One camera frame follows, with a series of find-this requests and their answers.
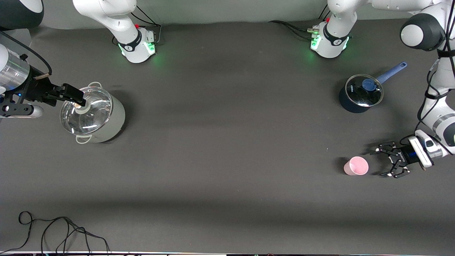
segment stainless steel pot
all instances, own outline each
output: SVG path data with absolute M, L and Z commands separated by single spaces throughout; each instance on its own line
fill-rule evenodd
M 104 90 L 99 82 L 82 88 L 84 107 L 66 101 L 60 111 L 63 127 L 76 136 L 79 144 L 105 142 L 113 138 L 125 122 L 122 103 Z

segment pot lid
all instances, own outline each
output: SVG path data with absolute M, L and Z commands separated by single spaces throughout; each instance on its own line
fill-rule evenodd
M 112 97 L 99 87 L 85 87 L 86 105 L 65 101 L 60 110 L 60 121 L 63 127 L 74 135 L 87 135 L 101 128 L 111 116 Z
M 372 107 L 379 104 L 384 97 L 381 83 L 369 75 L 352 76 L 345 85 L 349 100 L 361 107 Z

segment black cable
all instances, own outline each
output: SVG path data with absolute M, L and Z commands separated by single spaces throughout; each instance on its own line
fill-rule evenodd
M 454 25 L 455 25 L 455 22 L 452 21 L 452 16 L 453 16 L 453 12 L 454 12 L 454 7 L 455 7 L 455 0 L 452 0 L 452 5 L 451 5 L 451 9 L 450 9 L 450 13 L 449 13 L 449 18 L 448 18 L 448 21 L 447 21 L 447 25 L 446 25 L 446 28 L 445 28 L 445 45 L 444 45 L 444 48 L 443 48 L 443 51 L 447 50 L 447 51 L 451 51 L 451 48 L 450 48 L 450 35 L 453 31 L 453 28 L 454 28 Z M 455 66 L 454 66 L 454 60 L 453 60 L 453 57 L 450 56 L 449 57 L 450 59 L 450 64 L 452 66 L 452 72 L 454 74 L 454 78 L 455 78 Z M 431 85 L 431 80 L 434 76 L 434 74 L 437 72 L 437 70 L 430 76 L 430 73 L 432 72 L 432 69 L 434 68 L 434 66 L 430 69 L 430 71 L 428 71 L 428 74 L 427 74 L 427 90 L 426 90 L 426 94 L 429 93 L 429 89 L 433 89 L 436 93 L 437 93 L 437 96 L 438 98 L 436 99 L 435 103 L 433 104 L 433 106 L 429 109 L 429 111 L 421 118 L 421 114 L 422 114 L 422 111 L 423 111 L 423 108 L 425 106 L 425 103 L 426 103 L 426 100 L 427 98 L 425 97 L 422 105 L 420 106 L 420 109 L 417 113 L 417 119 L 419 120 L 419 122 L 417 123 L 417 125 L 415 126 L 415 129 L 414 129 L 414 133 L 417 131 L 417 129 L 419 128 L 419 125 L 421 123 L 423 123 L 423 120 L 431 113 L 431 111 L 433 111 L 433 109 L 436 107 L 436 105 L 438 104 L 439 100 L 440 100 L 440 97 L 441 94 L 438 90 L 436 90 L 436 88 L 434 86 Z M 443 144 L 443 143 L 440 143 L 440 145 L 451 155 L 453 155 L 448 149 L 447 147 Z
M 29 215 L 30 217 L 30 221 L 29 222 L 22 222 L 21 218 L 22 218 L 22 215 L 26 213 Z M 28 240 L 30 239 L 30 233 L 31 233 L 31 228 L 32 228 L 32 225 L 35 221 L 44 221 L 44 222 L 50 222 L 49 225 L 47 225 L 47 227 L 44 229 L 43 231 L 43 234 L 41 235 L 41 254 L 43 255 L 44 254 L 44 248 L 43 248 L 43 242 L 44 242 L 44 239 L 45 239 L 45 236 L 46 236 L 46 232 L 47 230 L 49 229 L 49 227 L 54 224 L 56 221 L 58 220 L 64 220 L 66 222 L 66 225 L 67 225 L 67 232 L 66 232 L 66 237 L 65 239 L 57 246 L 56 248 L 56 253 L 58 251 L 58 248 L 63 244 L 63 255 L 65 254 L 65 251 L 66 251 L 66 242 L 68 240 L 68 238 L 74 233 L 74 232 L 77 232 L 77 233 L 81 233 L 81 234 L 84 234 L 85 235 L 85 240 L 86 240 L 86 245 L 87 245 L 87 249 L 89 252 L 91 252 L 91 249 L 90 249 L 90 246 L 88 244 L 88 239 L 87 239 L 87 236 L 91 236 L 91 237 L 94 237 L 94 238 L 98 238 L 98 239 L 102 239 L 104 241 L 104 244 L 106 246 L 106 252 L 108 253 L 110 251 L 110 248 L 109 248 L 109 245 L 106 241 L 106 239 L 104 239 L 103 237 L 100 237 L 100 236 L 97 236 L 97 235 L 94 235 L 90 232 L 88 232 L 87 230 L 85 230 L 84 227 L 79 227 L 78 225 L 76 225 L 70 218 L 66 217 L 66 216 L 60 216 L 60 217 L 57 217 L 57 218 L 54 218 L 54 219 L 51 219 L 51 220 L 44 220 L 44 219 L 34 219 L 32 214 L 28 211 L 23 211 L 19 214 L 19 223 L 22 224 L 22 225 L 29 225 L 29 230 L 28 230 L 28 234 L 27 234 L 27 239 L 25 240 L 24 244 L 21 245 L 20 247 L 17 247 L 17 248 L 13 248 L 13 249 L 9 249 L 9 250 L 6 250 L 6 251 L 3 251 L 3 252 L 0 252 L 0 254 L 3 254 L 5 252 L 8 252 L 8 251 L 12 251 L 12 250 L 18 250 L 22 247 L 24 247 Z
M 159 24 L 157 24 L 156 22 L 154 22 L 148 15 L 147 13 L 145 13 L 139 6 L 136 5 L 136 7 L 141 11 L 141 13 L 143 13 L 145 15 L 145 17 L 147 17 L 151 22 L 153 22 L 153 24 L 157 25 L 157 26 L 161 26 Z
M 24 214 L 24 213 L 27 213 L 30 216 L 30 221 L 29 222 L 26 222 L 26 223 L 22 222 L 21 217 L 22 217 L 22 214 Z M 13 250 L 18 250 L 18 249 L 24 247 L 27 244 L 28 240 L 30 239 L 31 227 L 33 225 L 33 222 L 34 222 L 34 220 L 33 220 L 33 217 L 32 217 L 30 212 L 23 211 L 23 212 L 19 213 L 19 223 L 21 225 L 29 225 L 29 230 L 28 230 L 28 233 L 27 233 L 27 239 L 25 240 L 25 242 L 21 246 L 19 246 L 17 248 L 12 248 L 12 249 L 9 249 L 9 250 L 6 250 L 6 251 L 2 251 L 2 252 L 0 252 L 0 254 L 4 254 L 5 252 L 9 252 L 9 251 L 13 251 Z
M 296 27 L 296 26 L 294 26 L 294 25 L 292 25 L 292 24 L 289 24 L 289 23 L 287 23 L 287 22 L 285 22 L 285 21 L 281 21 L 281 20 L 272 20 L 272 21 L 269 21 L 269 22 L 282 24 L 282 25 L 284 25 L 286 28 L 288 28 L 292 33 L 294 33 L 296 36 L 298 36 L 298 37 L 300 37 L 300 38 L 302 38 L 302 39 L 308 40 L 308 41 L 311 41 L 311 40 L 312 40 L 311 37 L 306 37 L 306 36 L 303 36 L 303 35 L 297 33 L 295 30 L 293 30 L 293 28 L 296 29 L 296 30 L 305 31 L 305 32 L 306 32 L 306 30 L 301 29 L 301 28 L 299 28 L 299 27 Z
M 269 22 L 283 24 L 283 25 L 288 26 L 288 27 L 291 27 L 291 28 L 293 28 L 293 29 L 295 29 L 295 30 L 302 31 L 302 32 L 307 32 L 306 29 L 299 28 L 299 27 L 297 27 L 297 26 L 292 25 L 292 24 L 289 23 L 289 22 L 285 22 L 285 21 L 282 21 L 282 20 L 271 20 L 271 21 L 269 21 Z
M 325 12 L 325 9 L 327 9 L 328 6 L 329 5 L 325 5 L 324 10 L 321 11 L 321 14 L 319 14 L 318 19 L 320 19 L 322 17 L 322 14 Z
M 327 18 L 327 16 L 329 15 L 330 11 L 328 13 L 326 13 L 326 15 L 324 16 L 323 20 L 325 20 Z
M 408 143 L 403 143 L 403 140 L 405 140 L 405 139 L 407 139 L 407 138 L 409 138 L 409 137 L 412 137 L 412 136 L 414 136 L 414 134 L 410 134 L 410 135 L 407 135 L 407 136 L 401 138 L 401 140 L 399 140 L 400 145 L 402 145 L 402 146 L 409 145 L 409 144 L 410 144 L 410 143 L 409 143 L 409 140 L 408 140 Z
M 23 48 L 27 49 L 28 51 L 30 51 L 31 53 L 33 53 L 36 57 L 38 57 L 47 67 L 47 69 L 49 70 L 47 73 L 50 75 L 52 75 L 52 68 L 51 66 L 49 65 L 49 63 L 47 63 L 47 61 L 41 57 L 41 55 L 39 55 L 36 51 L 32 50 L 30 47 L 26 46 L 25 44 L 23 44 L 22 42 L 16 40 L 14 37 L 6 34 L 5 32 L 1 31 L 0 30 L 0 33 L 3 34 L 4 36 L 6 36 L 8 39 L 10 39 L 11 41 L 15 42 L 16 44 L 22 46 Z
M 134 15 L 134 13 L 131 13 L 131 15 L 133 15 L 136 19 L 138 19 L 138 20 L 140 20 L 140 21 L 142 21 L 142 22 L 145 22 L 145 23 L 147 23 L 147 24 L 154 25 L 154 26 L 157 26 L 157 27 L 160 27 L 160 26 L 161 26 L 161 25 L 156 24 L 156 23 L 150 23 L 150 22 L 148 22 L 148 21 L 145 21 L 145 20 L 139 18 L 138 16 Z

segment cooking pot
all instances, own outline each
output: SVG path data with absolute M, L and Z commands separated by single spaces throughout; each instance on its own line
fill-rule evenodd
M 382 84 L 407 66 L 402 62 L 378 78 L 365 74 L 352 76 L 339 93 L 341 106 L 352 113 L 363 113 L 378 105 L 384 98 Z
M 125 122 L 122 103 L 104 90 L 99 82 L 81 89 L 86 105 L 65 101 L 60 121 L 65 130 L 76 136 L 79 144 L 105 142 L 121 130 Z

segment cable connector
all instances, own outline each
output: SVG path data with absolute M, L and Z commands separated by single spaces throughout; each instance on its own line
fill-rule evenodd
M 44 79 L 44 78 L 50 77 L 50 76 L 51 76 L 51 75 L 50 75 L 49 73 L 42 74 L 42 75 L 36 76 L 36 77 L 35 77 L 35 80 Z
M 307 28 L 307 33 L 319 35 L 319 29 L 317 29 L 317 28 Z

